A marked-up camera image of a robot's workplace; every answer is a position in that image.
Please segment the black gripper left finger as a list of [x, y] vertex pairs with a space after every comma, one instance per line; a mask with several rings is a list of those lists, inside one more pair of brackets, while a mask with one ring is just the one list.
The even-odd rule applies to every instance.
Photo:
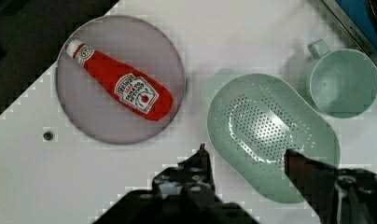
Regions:
[[201, 143], [199, 149], [176, 166], [165, 168], [152, 180], [152, 190], [162, 198], [179, 195], [185, 186], [200, 186], [215, 190], [210, 155]]

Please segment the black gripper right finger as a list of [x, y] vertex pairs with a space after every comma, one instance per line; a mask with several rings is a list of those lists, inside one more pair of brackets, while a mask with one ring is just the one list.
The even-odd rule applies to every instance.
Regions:
[[377, 174], [338, 169], [289, 149], [285, 174], [321, 224], [377, 224]]

